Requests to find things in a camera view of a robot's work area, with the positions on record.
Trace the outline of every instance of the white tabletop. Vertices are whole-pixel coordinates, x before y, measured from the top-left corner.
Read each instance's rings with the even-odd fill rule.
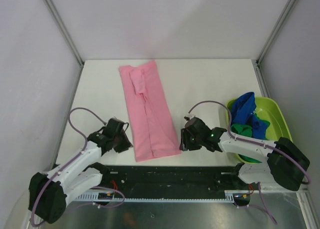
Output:
[[[103,120],[116,117],[129,121],[120,66],[139,66],[148,60],[87,60],[72,108],[85,107]],[[196,103],[215,100],[226,104],[230,99],[246,92],[261,96],[258,81],[249,59],[159,59],[156,60],[165,98],[180,140],[180,129],[186,121],[184,115]],[[200,117],[210,128],[226,127],[226,111],[212,103],[202,104],[192,114]],[[75,127],[85,135],[101,128],[102,124],[87,111],[77,110],[71,115]],[[133,143],[132,131],[126,131]],[[68,124],[66,126],[57,164],[65,163],[84,144],[84,139]],[[116,153],[107,152],[99,160],[105,165],[135,166],[234,166],[235,155],[210,152],[205,148],[182,152],[181,155],[136,162],[134,149]]]

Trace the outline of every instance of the green basket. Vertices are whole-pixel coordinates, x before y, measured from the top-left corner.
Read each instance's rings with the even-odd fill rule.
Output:
[[[227,107],[229,110],[232,110],[232,106],[235,103],[237,99],[232,99],[227,103]],[[255,98],[255,104],[256,109],[255,113],[261,120],[266,120],[270,122],[270,126],[266,130],[266,138],[271,141],[277,141],[280,137],[288,138],[292,141],[292,137],[289,131],[289,128],[287,126],[286,120],[284,118],[284,115],[282,114],[278,104],[268,98],[268,97],[259,97],[257,96]],[[229,115],[228,112],[226,112],[226,121],[227,124],[229,123]],[[254,159],[244,156],[239,156],[236,154],[237,158],[247,164],[255,164]]]

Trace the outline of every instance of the wire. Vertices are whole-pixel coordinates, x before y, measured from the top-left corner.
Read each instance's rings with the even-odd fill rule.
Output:
[[[118,190],[118,186],[117,186],[116,182],[114,180],[112,180],[111,183],[113,184],[113,189]]]
[[[251,184],[248,184],[248,187],[249,187],[249,190],[252,191],[252,192],[250,192],[249,195],[252,195],[255,192],[255,189]]]
[[[71,213],[71,212],[77,210],[78,208],[81,208],[84,206],[89,206],[89,205],[93,205],[93,206],[97,205],[98,208],[116,208],[116,207],[121,206],[123,203],[125,203],[125,200],[126,200],[125,195],[117,189],[112,189],[112,188],[103,187],[103,186],[95,186],[95,187],[92,187],[92,189],[103,189],[103,190],[113,191],[114,194],[119,193],[122,196],[122,201],[120,201],[118,204],[115,204],[115,205],[109,205],[109,204],[108,205],[101,205],[101,204],[98,204],[95,202],[83,203],[83,204],[80,204],[80,205],[72,208],[71,210],[67,211],[66,213]]]
[[[279,150],[278,148],[275,148],[271,145],[265,145],[264,143],[261,143],[261,142],[258,142],[258,141],[254,141],[254,140],[250,140],[250,139],[245,139],[245,138],[242,138],[242,137],[235,137],[232,132],[231,132],[231,121],[232,121],[232,116],[231,116],[231,112],[229,110],[228,107],[226,107],[224,104],[222,104],[221,102],[218,102],[218,101],[215,101],[215,100],[204,100],[204,101],[200,101],[198,102],[197,104],[195,104],[190,110],[189,110],[189,114],[192,112],[193,109],[195,109],[195,107],[197,107],[198,105],[200,104],[203,104],[203,103],[216,103],[216,104],[219,104],[220,106],[224,107],[227,112],[228,112],[228,115],[229,115],[229,124],[228,124],[228,128],[227,128],[227,132],[229,134],[229,136],[235,140],[239,140],[241,142],[245,142],[245,143],[251,143],[251,144],[254,144],[254,145],[258,145],[258,146],[261,146],[261,147],[266,147],[266,148],[269,148],[281,155],[283,155],[284,157],[286,157],[289,161],[291,161],[297,168],[299,168],[299,170],[305,175],[305,177],[307,178],[307,182],[303,183],[305,185],[309,185],[311,183],[311,178],[309,176],[309,174],[306,172],[306,170],[299,164],[297,163],[291,156],[289,156],[288,154],[284,153],[283,151]]]
[[[105,126],[101,127],[99,130],[97,130],[96,132],[99,133],[101,132],[103,129],[105,128]]]
[[[265,199],[264,199],[264,197],[262,196],[260,182],[258,182],[258,190],[259,190],[259,195],[260,195],[260,198],[261,198],[261,201],[262,201],[262,204],[263,204],[264,208],[263,208],[262,206],[259,206],[259,205],[237,205],[237,204],[235,203],[236,207],[237,207],[237,208],[257,208],[257,209],[265,212],[265,213],[270,217],[271,221],[272,221],[275,225],[277,225],[277,224],[278,224],[277,220],[274,218],[274,216],[273,216],[273,215],[271,214],[271,212],[269,211],[269,209],[268,209],[268,207],[267,207],[267,205],[266,205]]]
[[[88,108],[85,108],[85,107],[76,107],[76,108],[73,108],[69,114],[68,114],[68,117],[67,117],[67,121],[69,122],[70,126],[72,127],[72,129],[74,129],[77,133],[79,133],[83,138],[84,138],[84,145],[83,145],[83,148],[81,149],[81,151],[75,155],[71,160],[69,160],[64,166],[62,166],[56,173],[54,173],[52,175],[52,177],[49,178],[49,180],[44,184],[44,186],[42,187],[42,189],[40,190],[38,196],[36,197],[35,201],[34,201],[34,204],[33,204],[33,207],[32,207],[32,211],[31,211],[31,218],[30,218],[30,223],[31,225],[34,227],[34,228],[37,228],[39,226],[41,226],[43,223],[45,223],[45,221],[43,220],[42,222],[36,224],[35,222],[35,214],[36,214],[36,209],[37,209],[37,206],[39,204],[39,201],[40,201],[40,198],[42,197],[42,195],[44,194],[45,190],[47,189],[47,187],[49,186],[49,184],[53,181],[54,178],[56,178],[58,176],[59,173],[61,173],[66,167],[68,167],[71,163],[73,163],[78,157],[80,157],[82,155],[82,152],[87,148],[87,145],[88,145],[88,139],[86,137],[86,135],[81,132],[80,130],[78,130],[71,122],[71,113],[73,113],[74,111],[76,110],[85,110],[87,112],[90,112],[91,114],[93,114],[100,122],[102,122],[104,125],[106,125],[107,123],[102,120],[97,114],[95,114],[92,110],[88,109]]]

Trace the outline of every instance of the blue cloth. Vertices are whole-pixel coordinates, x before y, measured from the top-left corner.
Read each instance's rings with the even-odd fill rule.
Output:
[[[256,102],[255,102],[255,93],[254,92],[247,92],[240,96],[233,104],[231,115],[232,121],[231,124],[240,124],[246,125],[247,121],[250,117],[252,117],[255,109],[256,109]]]
[[[264,140],[269,125],[254,114],[256,108],[255,93],[243,94],[232,106],[231,124],[249,125],[252,127],[252,137]]]

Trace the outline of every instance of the gray wall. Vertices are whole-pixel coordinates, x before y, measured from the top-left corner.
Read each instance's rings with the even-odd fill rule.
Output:
[[[49,166],[80,71],[42,0],[0,0],[0,228]]]
[[[299,0],[262,63],[267,86],[293,141],[310,159],[309,186],[320,214],[320,3]]]
[[[53,0],[88,59],[256,59],[288,0]]]

